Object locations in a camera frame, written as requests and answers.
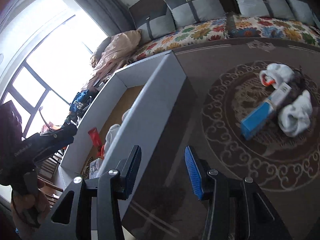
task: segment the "curtain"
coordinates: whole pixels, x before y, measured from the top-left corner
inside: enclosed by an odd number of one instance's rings
[[[75,0],[109,37],[134,30],[129,9],[120,0]]]

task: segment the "window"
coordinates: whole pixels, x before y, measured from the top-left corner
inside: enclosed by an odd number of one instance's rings
[[[92,51],[106,37],[88,16],[77,14],[46,36],[25,58],[0,101],[13,101],[22,117],[25,138],[41,131],[41,106],[47,122],[58,126],[64,123],[72,100],[92,72]]]

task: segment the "bed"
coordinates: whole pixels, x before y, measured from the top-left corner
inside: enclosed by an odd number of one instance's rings
[[[242,17],[238,0],[219,1],[224,11],[227,12],[224,18],[177,28],[175,32],[140,46],[131,56],[131,62],[170,49],[232,38],[276,38],[302,42],[316,47],[320,46],[320,32],[316,27],[297,20],[282,19],[278,16],[274,16],[274,18]],[[159,9],[162,4],[163,0],[140,0],[130,7],[130,12],[136,21],[146,13]]]
[[[188,25],[140,47],[131,57],[139,61],[160,52],[196,43],[231,38],[278,38],[320,47],[319,30],[298,21],[265,17],[241,17],[235,14],[223,19]]]

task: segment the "clothes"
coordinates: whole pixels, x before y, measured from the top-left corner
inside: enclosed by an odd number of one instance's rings
[[[67,116],[67,118],[65,119],[64,123],[68,124],[71,123],[71,121],[73,121],[74,123],[78,122],[78,116],[76,112],[69,112],[69,115]]]
[[[291,104],[284,107],[278,116],[281,130],[289,137],[295,137],[310,126],[312,104],[310,93],[304,90],[302,95]]]
[[[90,90],[98,79],[102,79],[119,62],[121,66],[127,64],[130,55],[137,49],[140,41],[140,31],[128,31],[112,36],[110,44],[101,55],[101,59],[90,75],[89,81],[82,87],[81,91]]]
[[[49,123],[48,123],[48,126],[49,126],[50,128],[52,128],[52,127],[54,126],[54,124],[53,124],[52,122],[49,122]],[[47,127],[47,125],[44,124],[44,125],[42,126],[42,128],[41,128],[40,134],[46,133],[46,132],[49,130],[49,127]]]
[[[90,64],[93,68],[95,68],[96,65],[98,64],[99,60],[101,59],[102,52],[105,51],[106,47],[110,44],[110,42],[111,42],[111,37],[106,38],[103,42],[101,42],[99,47],[92,54],[90,58]]]
[[[117,123],[110,127],[110,129],[106,135],[106,143],[104,145],[104,154],[106,154],[107,151],[109,150],[110,145],[111,145],[112,141],[114,140],[116,134],[118,133],[119,128],[120,128],[120,125]]]
[[[282,82],[288,83],[294,77],[294,72],[287,65],[272,63],[266,70],[260,71],[259,76],[264,86],[272,85],[277,89]]]
[[[101,164],[102,159],[100,158],[95,159],[90,163],[89,179],[94,179],[97,177]]]
[[[124,121],[124,119],[127,117],[129,111],[131,108],[129,108],[127,111],[124,112],[124,114],[122,115],[122,122]]]
[[[75,98],[72,100],[72,103],[70,105],[69,110],[71,112],[77,112],[77,106],[74,104],[74,101],[77,101],[78,103],[84,103],[84,101],[89,97],[90,95],[88,94],[89,90],[85,90],[83,92],[78,92],[75,96]]]

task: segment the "window frame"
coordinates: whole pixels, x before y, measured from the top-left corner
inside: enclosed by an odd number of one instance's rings
[[[27,63],[28,57],[44,42],[44,40],[49,37],[57,28],[59,28],[61,25],[64,25],[67,21],[71,20],[76,15],[71,16],[67,20],[65,20],[62,24],[54,28],[48,35],[46,35],[32,50],[31,52],[25,57],[25,59],[22,61],[22,63],[19,65],[17,70],[14,72],[13,76],[11,77],[7,87],[4,90],[4,93],[2,94],[2,97],[0,99],[0,104],[3,104],[4,99],[6,98],[7,94],[10,93],[12,97],[17,100],[17,102],[30,114],[29,120],[27,122],[27,125],[22,133],[22,136],[26,138],[27,133],[29,131],[29,128],[31,126],[31,123],[33,122],[34,117],[36,116],[36,113],[38,112],[42,102],[44,101],[45,97],[48,95],[50,91],[54,92],[59,98],[61,98],[67,105],[71,105],[71,103],[67,102],[62,96],[60,96],[54,89],[52,89]],[[82,44],[86,47],[86,49],[92,54],[92,51],[82,42]],[[39,82],[44,88],[45,91],[43,92],[42,96],[40,97],[38,103],[35,107],[33,107],[13,86],[13,82],[15,81],[16,77],[19,75],[22,68],[25,67],[30,74],[36,79],[37,82]]]

